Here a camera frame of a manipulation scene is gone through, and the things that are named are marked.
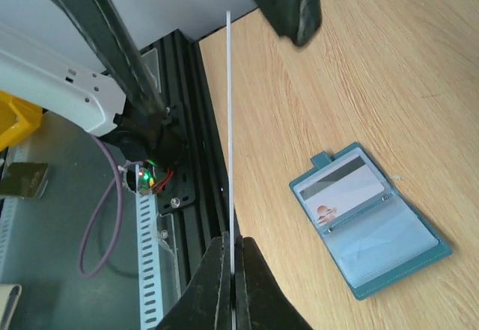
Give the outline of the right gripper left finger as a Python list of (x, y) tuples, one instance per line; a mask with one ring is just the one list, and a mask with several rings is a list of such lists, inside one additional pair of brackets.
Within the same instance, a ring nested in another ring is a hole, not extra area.
[(229, 233), (213, 238), (199, 267), (158, 329), (230, 329), (231, 272)]

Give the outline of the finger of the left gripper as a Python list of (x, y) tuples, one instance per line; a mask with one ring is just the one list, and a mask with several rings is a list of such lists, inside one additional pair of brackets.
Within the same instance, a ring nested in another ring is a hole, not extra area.
[(147, 117), (165, 116), (165, 105), (112, 0), (51, 0), (126, 94)]
[(320, 0), (254, 0), (279, 37), (302, 48), (307, 46), (322, 24)]

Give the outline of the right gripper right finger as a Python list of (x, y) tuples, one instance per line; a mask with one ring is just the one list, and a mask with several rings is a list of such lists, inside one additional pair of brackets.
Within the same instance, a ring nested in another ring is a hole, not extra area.
[(237, 237), (235, 271), (238, 329), (311, 327), (282, 292), (253, 238)]

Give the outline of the teal leather card holder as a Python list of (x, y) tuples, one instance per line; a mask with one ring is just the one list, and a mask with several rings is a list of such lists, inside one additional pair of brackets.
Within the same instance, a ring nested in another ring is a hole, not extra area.
[[(317, 227), (294, 187), (333, 162), (361, 155), (385, 190), (334, 221)], [(358, 142), (311, 158), (312, 169), (289, 187), (320, 236), (356, 299), (366, 299), (453, 252), (445, 238), (400, 193)]]

